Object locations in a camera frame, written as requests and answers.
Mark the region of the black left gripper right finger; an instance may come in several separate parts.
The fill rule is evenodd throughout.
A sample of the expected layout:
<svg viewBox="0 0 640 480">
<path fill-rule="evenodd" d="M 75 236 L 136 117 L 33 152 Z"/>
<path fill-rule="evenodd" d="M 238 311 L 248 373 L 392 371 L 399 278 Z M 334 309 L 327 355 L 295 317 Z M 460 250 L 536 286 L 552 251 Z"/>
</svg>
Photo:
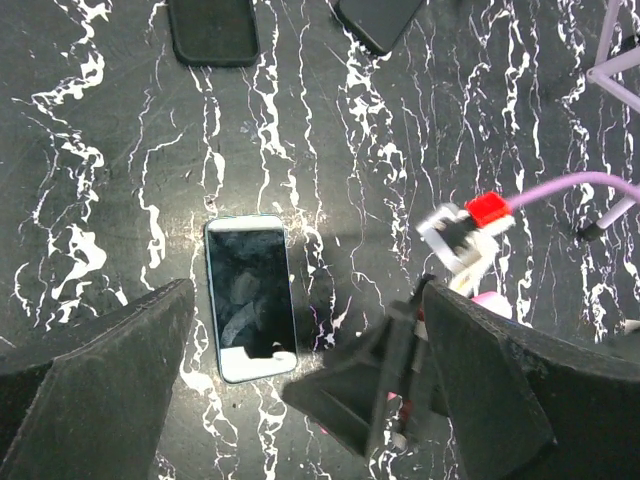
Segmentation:
<svg viewBox="0 0 640 480">
<path fill-rule="evenodd" d="M 437 282 L 422 303 L 468 478 L 638 478 L 638 359 L 508 321 Z"/>
</svg>

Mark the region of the blue smartphone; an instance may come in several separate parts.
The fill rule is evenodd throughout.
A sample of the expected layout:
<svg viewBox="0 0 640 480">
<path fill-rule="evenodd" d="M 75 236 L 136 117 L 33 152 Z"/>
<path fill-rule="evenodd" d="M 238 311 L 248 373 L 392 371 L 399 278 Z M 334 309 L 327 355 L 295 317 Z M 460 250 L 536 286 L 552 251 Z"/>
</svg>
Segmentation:
<svg viewBox="0 0 640 480">
<path fill-rule="evenodd" d="M 218 370 L 228 384 L 297 366 L 286 241 L 274 215 L 212 219 L 204 227 Z"/>
</svg>

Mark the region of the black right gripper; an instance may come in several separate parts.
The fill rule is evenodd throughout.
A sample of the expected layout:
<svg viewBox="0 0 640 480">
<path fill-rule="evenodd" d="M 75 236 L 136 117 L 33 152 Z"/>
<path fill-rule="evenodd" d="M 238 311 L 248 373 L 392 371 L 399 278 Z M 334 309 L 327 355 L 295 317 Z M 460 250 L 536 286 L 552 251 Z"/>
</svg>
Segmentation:
<svg viewBox="0 0 640 480">
<path fill-rule="evenodd" d="M 367 458 L 385 444 L 394 394 L 401 406 L 392 443 L 400 449 L 425 443 L 435 418 L 447 415 L 422 305 L 425 287 L 435 280 L 423 276 L 408 300 L 387 307 L 378 326 L 327 352 L 322 369 L 286 384 L 283 401 Z"/>
</svg>

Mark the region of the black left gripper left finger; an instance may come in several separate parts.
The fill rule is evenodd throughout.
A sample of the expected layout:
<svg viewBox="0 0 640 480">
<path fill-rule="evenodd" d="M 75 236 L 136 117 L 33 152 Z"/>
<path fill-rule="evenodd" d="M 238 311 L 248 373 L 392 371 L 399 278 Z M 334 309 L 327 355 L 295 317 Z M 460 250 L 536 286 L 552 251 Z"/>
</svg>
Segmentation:
<svg viewBox="0 0 640 480">
<path fill-rule="evenodd" d="M 1 353 L 4 479 L 144 479 L 194 309 L 174 280 L 102 317 Z"/>
</svg>

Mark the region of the black phone case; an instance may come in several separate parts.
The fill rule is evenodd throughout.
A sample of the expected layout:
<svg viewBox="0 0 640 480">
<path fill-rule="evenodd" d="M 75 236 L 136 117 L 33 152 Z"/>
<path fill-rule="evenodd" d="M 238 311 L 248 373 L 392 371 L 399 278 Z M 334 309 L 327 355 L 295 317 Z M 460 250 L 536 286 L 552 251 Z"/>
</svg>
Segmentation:
<svg viewBox="0 0 640 480">
<path fill-rule="evenodd" d="M 169 0 L 173 51 L 190 67 L 248 67 L 260 45 L 250 0 Z"/>
</svg>

